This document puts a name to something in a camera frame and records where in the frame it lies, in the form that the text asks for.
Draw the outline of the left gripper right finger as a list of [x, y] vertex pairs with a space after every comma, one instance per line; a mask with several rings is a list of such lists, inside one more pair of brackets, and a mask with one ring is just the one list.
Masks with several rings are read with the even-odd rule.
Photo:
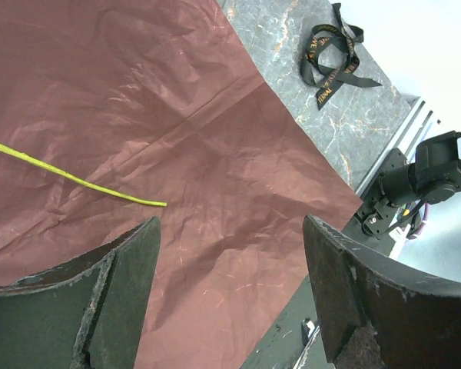
[[461, 283], [303, 220], [323, 348], [337, 368], [461, 368]]

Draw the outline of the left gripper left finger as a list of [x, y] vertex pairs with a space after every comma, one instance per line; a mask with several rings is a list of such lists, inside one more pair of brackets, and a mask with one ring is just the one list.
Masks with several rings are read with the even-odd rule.
[[153, 217], [0, 286], [0, 368], [133, 368], [160, 245]]

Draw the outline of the orange brown flower stem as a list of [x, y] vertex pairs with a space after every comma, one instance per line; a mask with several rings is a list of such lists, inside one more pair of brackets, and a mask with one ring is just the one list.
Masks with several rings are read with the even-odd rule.
[[78, 178], [71, 173], [64, 171], [60, 168], [55, 167], [54, 165], [51, 165], [47, 162], [41, 161], [37, 158], [33, 158], [30, 155], [27, 155], [24, 152], [17, 151], [14, 148], [10, 148], [7, 145], [4, 145], [0, 143], [0, 152], [6, 155], [9, 155], [11, 157], [17, 158], [19, 160], [28, 162], [31, 165], [34, 165], [35, 167], [42, 168], [46, 171], [50, 171], [51, 173], [55, 173], [57, 175], [62, 176], [63, 178], [67, 178], [68, 180], [71, 180], [79, 185], [82, 185], [86, 188], [90, 188], [94, 191], [101, 192], [103, 194], [108, 194], [110, 196], [114, 196], [116, 198], [122, 198], [127, 201], [131, 201], [137, 204], [142, 204], [142, 205], [147, 205], [147, 206], [153, 206], [153, 207], [167, 207], [167, 202], [163, 201], [151, 201], [151, 200], [146, 200], [142, 198], [137, 198], [135, 196], [131, 196], [129, 194], [125, 194], [119, 191], [112, 190], [110, 188], [105, 188], [97, 184], [93, 184], [89, 181], [86, 181], [84, 179]]

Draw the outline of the flower bouquet red paper wrap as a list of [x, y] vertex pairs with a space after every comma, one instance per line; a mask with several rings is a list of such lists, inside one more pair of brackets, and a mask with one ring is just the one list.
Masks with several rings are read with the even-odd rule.
[[360, 203], [214, 1], [0, 1], [0, 285], [161, 220], [138, 368], [238, 368]]

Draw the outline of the black ribbon gold lettering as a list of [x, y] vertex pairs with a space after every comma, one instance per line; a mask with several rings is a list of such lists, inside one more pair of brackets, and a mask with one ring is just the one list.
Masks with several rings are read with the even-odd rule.
[[346, 23], [341, 15], [341, 4], [332, 4], [334, 24], [319, 24], [312, 27], [303, 45], [300, 62], [302, 81], [315, 88], [318, 109], [344, 85], [357, 88], [377, 88], [382, 84], [372, 78], [356, 75], [360, 58], [356, 46], [364, 41], [364, 30]]

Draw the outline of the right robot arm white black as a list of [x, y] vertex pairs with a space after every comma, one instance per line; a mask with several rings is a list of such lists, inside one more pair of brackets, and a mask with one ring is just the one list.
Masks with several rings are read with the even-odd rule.
[[426, 204], [461, 192], [461, 131], [421, 141], [413, 163], [381, 171], [354, 216], [367, 237], [380, 238], [405, 224]]

